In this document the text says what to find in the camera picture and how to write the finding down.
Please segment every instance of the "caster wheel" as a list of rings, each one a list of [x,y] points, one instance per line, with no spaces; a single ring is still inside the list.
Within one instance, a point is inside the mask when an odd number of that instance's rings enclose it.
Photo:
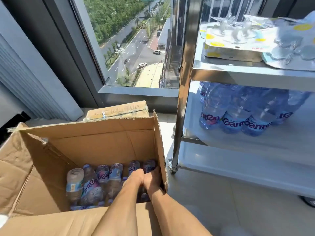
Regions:
[[[311,206],[313,208],[315,208],[315,199],[314,198],[309,198],[309,197],[305,197],[305,196],[299,196],[299,198],[304,201],[305,204],[307,204],[308,206]]]

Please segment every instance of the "cardboard box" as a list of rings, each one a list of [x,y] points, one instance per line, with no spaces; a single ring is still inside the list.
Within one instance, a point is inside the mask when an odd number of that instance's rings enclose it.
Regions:
[[[168,179],[158,118],[92,120],[40,127],[20,124],[0,149],[0,235],[90,236],[107,207],[69,211],[66,174],[85,163],[153,158]],[[161,235],[151,203],[137,204],[138,235]]]
[[[148,117],[149,111],[145,101],[126,103],[106,108],[98,108],[88,111],[83,121],[93,119]]]

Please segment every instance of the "white car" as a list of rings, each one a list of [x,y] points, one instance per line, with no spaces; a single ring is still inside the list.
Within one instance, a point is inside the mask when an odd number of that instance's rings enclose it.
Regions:
[[[147,63],[140,63],[139,65],[138,65],[138,67],[139,68],[143,68],[143,67],[146,67],[148,64]]]

